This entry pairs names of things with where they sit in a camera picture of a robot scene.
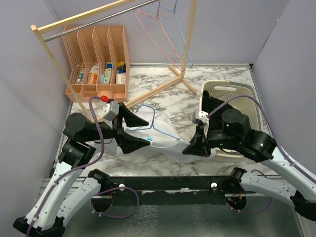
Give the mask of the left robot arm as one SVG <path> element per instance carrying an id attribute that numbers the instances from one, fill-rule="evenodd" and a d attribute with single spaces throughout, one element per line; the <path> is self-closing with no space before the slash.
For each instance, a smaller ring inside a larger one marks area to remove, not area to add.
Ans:
<path id="1" fill-rule="evenodd" d="M 48 185 L 32 210 L 26 216 L 17 218 L 13 227 L 28 237 L 61 237 L 70 219 L 93 196 L 126 190 L 125 185 L 115 187 L 108 174 L 95 169 L 89 172 L 79 188 L 68 194 L 85 168 L 92 165 L 90 160 L 96 148 L 88 142 L 99 141 L 101 153 L 105 150 L 107 139 L 116 141 L 125 154 L 150 145 L 149 141 L 126 133 L 123 123 L 128 127 L 149 124 L 132 113 L 124 103 L 113 100 L 106 103 L 102 122 L 90 121 L 81 113 L 69 115 L 64 129 L 68 140 L 62 147 Z"/>

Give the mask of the black t shirt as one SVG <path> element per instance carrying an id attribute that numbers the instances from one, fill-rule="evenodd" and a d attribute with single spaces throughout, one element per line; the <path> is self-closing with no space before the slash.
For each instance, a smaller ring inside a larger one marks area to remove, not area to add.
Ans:
<path id="1" fill-rule="evenodd" d="M 207 90 L 203 91 L 201 109 L 204 112 L 209 114 L 223 103 L 224 101 L 210 96 Z M 233 107 L 230 104 L 226 104 L 224 107 L 213 114 L 209 120 L 208 133 L 212 132 L 213 130 L 223 129 L 222 113 L 229 109 L 233 109 Z"/>

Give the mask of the blue hanger with white shirt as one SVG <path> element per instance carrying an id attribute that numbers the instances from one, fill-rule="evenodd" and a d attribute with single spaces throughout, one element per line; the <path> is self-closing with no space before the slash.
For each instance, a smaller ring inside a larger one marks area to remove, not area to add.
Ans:
<path id="1" fill-rule="evenodd" d="M 149 125 L 141 127 L 127 127 L 125 131 L 130 135 L 142 134 L 145 138 L 151 137 L 152 139 L 159 138 L 175 141 L 181 140 L 178 132 L 173 127 L 169 116 L 166 113 L 155 110 L 151 105 L 143 104 L 138 107 L 135 115 L 147 121 Z"/>

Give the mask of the white t shirt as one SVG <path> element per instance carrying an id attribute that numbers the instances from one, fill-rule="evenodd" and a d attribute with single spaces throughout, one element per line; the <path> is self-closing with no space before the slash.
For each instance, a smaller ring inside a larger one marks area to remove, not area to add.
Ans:
<path id="1" fill-rule="evenodd" d="M 149 146 L 142 149 L 143 151 L 161 153 L 178 163 L 192 163 L 199 159 L 198 156 L 182 154 L 190 143 L 180 138 L 166 113 L 142 107 L 135 114 L 146 120 L 149 125 L 132 128 L 124 126 L 124 130 L 131 136 L 150 142 Z"/>

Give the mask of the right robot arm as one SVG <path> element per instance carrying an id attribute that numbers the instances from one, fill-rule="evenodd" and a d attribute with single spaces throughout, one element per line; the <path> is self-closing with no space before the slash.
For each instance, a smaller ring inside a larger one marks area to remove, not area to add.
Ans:
<path id="1" fill-rule="evenodd" d="M 207 113 L 201 111 L 194 118 L 196 132 L 182 153 L 208 157 L 211 149 L 237 151 L 256 163 L 276 172 L 286 181 L 261 178 L 244 169 L 235 168 L 227 180 L 232 193 L 240 190 L 261 193 L 293 206 L 301 216 L 316 219 L 316 176 L 292 158 L 265 132 L 252 129 L 247 115 L 237 109 L 228 109 L 221 115 L 222 129 L 204 131 L 208 125 Z"/>

